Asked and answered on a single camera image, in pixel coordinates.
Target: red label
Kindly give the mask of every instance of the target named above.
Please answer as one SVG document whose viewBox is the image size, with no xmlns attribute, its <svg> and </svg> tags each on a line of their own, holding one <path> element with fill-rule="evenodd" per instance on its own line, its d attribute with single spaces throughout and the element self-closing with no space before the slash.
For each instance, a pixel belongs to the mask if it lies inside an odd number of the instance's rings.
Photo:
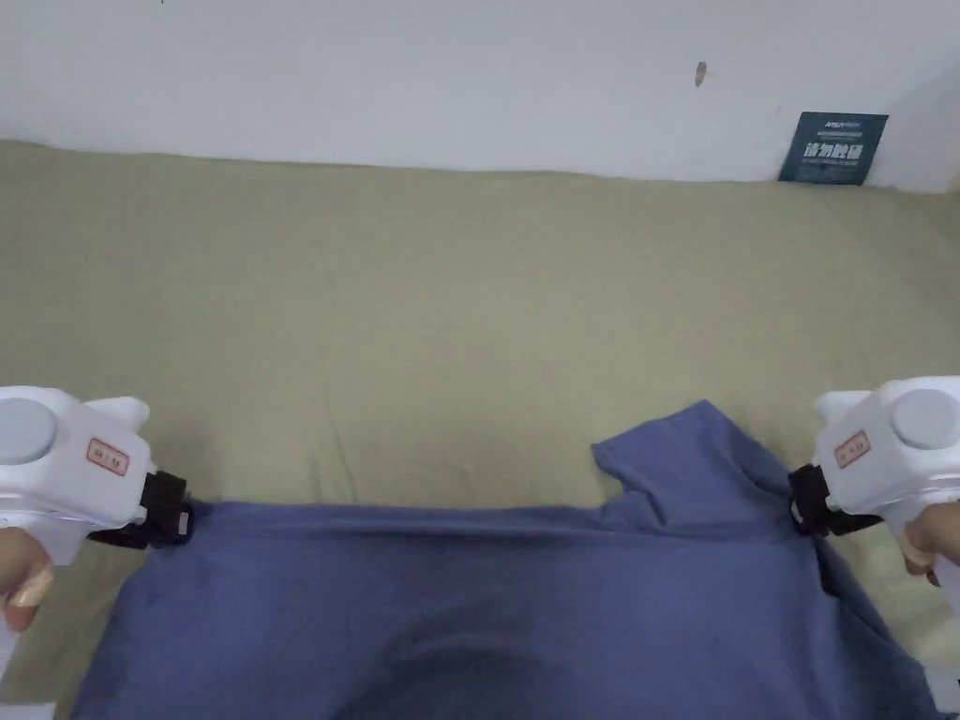
<svg viewBox="0 0 960 720">
<path fill-rule="evenodd" d="M 123 477 L 130 466 L 130 455 L 94 438 L 86 449 L 86 459 Z"/>
<path fill-rule="evenodd" d="M 838 446 L 833 451 L 833 457 L 837 459 L 837 465 L 840 469 L 852 465 L 857 460 L 870 452 L 870 441 L 867 440 L 867 433 L 862 430 Z"/>
</svg>

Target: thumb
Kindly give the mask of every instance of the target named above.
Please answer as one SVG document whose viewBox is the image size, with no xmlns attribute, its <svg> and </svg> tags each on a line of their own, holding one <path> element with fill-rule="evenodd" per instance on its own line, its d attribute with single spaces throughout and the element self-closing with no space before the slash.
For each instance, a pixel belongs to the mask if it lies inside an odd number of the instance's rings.
<svg viewBox="0 0 960 720">
<path fill-rule="evenodd" d="M 54 582 L 54 567 L 45 565 L 39 572 L 31 575 L 19 588 L 7 598 L 7 624 L 15 633 L 22 633 L 34 621 L 40 601 L 50 590 Z"/>
<path fill-rule="evenodd" d="M 907 523 L 904 534 L 918 550 L 960 565 L 960 503 L 930 505 Z"/>
<path fill-rule="evenodd" d="M 0 602 L 11 630 L 22 633 L 33 622 L 53 577 L 39 542 L 20 528 L 0 529 Z"/>
</svg>

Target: gray button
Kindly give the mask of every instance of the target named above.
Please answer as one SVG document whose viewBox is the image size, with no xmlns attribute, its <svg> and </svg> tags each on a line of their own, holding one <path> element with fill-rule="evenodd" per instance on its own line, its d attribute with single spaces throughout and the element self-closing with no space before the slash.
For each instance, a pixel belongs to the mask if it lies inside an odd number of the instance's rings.
<svg viewBox="0 0 960 720">
<path fill-rule="evenodd" d="M 960 441 L 960 402 L 940 390 L 904 393 L 890 411 L 897 436 L 919 450 L 942 450 Z"/>
<path fill-rule="evenodd" d="M 25 397 L 0 400 L 0 465 L 39 460 L 56 437 L 57 418 L 46 405 Z"/>
</svg>

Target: white controller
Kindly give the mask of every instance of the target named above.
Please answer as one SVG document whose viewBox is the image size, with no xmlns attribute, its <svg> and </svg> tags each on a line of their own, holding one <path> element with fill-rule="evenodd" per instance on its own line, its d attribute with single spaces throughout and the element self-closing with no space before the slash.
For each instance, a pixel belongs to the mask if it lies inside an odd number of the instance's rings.
<svg viewBox="0 0 960 720">
<path fill-rule="evenodd" d="M 904 527 L 925 507 L 960 500 L 960 376 L 827 393 L 816 409 L 827 425 L 814 464 L 830 510 L 882 517 L 903 547 Z M 960 567 L 937 557 L 933 568 L 960 620 Z M 957 675 L 926 668 L 926 676 L 937 708 L 960 710 Z"/>
<path fill-rule="evenodd" d="M 137 430 L 149 416 L 133 397 L 83 403 L 51 388 L 0 388 L 0 527 L 23 528 L 54 564 L 69 565 L 90 533 L 146 522 L 141 499 L 156 466 Z M 184 513 L 182 535 L 188 523 Z M 0 618 L 0 677 L 16 639 Z M 0 715 L 52 716 L 52 708 L 0 707 Z"/>
</svg>

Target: white wall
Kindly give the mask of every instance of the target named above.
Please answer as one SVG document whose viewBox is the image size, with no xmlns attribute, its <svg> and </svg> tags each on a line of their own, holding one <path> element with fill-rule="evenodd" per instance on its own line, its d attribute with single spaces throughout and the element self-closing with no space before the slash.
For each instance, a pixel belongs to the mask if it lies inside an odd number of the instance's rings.
<svg viewBox="0 0 960 720">
<path fill-rule="evenodd" d="M 0 137 L 65 148 L 769 180 L 803 110 L 891 113 L 871 182 L 946 189 L 960 3 L 0 4 Z"/>
</svg>

